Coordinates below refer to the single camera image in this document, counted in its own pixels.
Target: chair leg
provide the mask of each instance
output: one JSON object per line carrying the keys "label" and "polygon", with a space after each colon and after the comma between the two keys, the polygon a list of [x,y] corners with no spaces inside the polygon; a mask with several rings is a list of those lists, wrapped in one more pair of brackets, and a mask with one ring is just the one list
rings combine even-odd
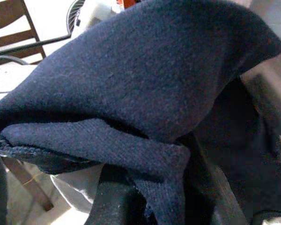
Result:
{"label": "chair leg", "polygon": [[53,208],[50,198],[20,162],[18,162],[16,159],[7,157],[3,157],[2,160],[10,172],[12,172],[13,175],[32,194],[35,201],[37,201],[45,211],[49,211]]}

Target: wooden chair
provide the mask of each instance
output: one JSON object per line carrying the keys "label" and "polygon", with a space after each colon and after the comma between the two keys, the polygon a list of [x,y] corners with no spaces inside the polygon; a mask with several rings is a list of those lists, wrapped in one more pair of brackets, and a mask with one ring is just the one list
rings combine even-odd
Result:
{"label": "wooden chair", "polygon": [[[0,2],[0,29],[10,25],[11,23],[13,23],[14,21],[16,21],[22,16],[26,16],[30,26],[30,30],[0,37],[0,47],[14,44],[20,41],[28,40],[31,38],[34,38],[37,42],[40,41],[24,0],[6,0]],[[18,58],[24,58],[38,53],[42,55],[42,58],[46,57],[46,54],[42,46],[23,49],[17,52],[10,53],[9,55]],[[0,60],[0,64],[6,62],[8,62],[8,60],[5,59]]]}

